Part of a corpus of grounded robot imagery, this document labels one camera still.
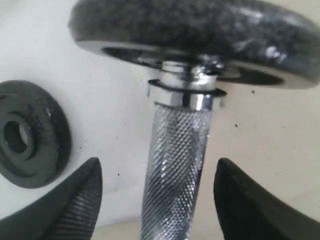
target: weight plate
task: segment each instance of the weight plate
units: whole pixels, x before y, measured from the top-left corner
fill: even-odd
[[[39,188],[64,170],[71,151],[67,119],[39,86],[0,84],[0,173],[23,188]]]
[[[320,28],[267,2],[80,0],[69,27],[80,47],[139,65],[220,56],[241,73],[220,81],[291,89],[320,81]]]

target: white surface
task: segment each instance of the white surface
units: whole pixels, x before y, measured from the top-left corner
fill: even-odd
[[[320,23],[320,2],[282,2]],[[46,89],[64,109],[73,138],[70,163],[50,186],[27,190],[0,176],[1,195],[6,196],[0,197],[0,205],[6,206],[0,208],[0,218],[32,203],[95,156],[104,178],[98,224],[139,217],[152,124],[145,88],[153,72],[77,48],[67,28],[74,3],[28,0],[0,24],[0,82],[24,79]],[[212,122],[195,239],[222,239],[213,200],[221,157],[232,159],[270,192],[320,221],[320,88],[221,88],[228,97]]]

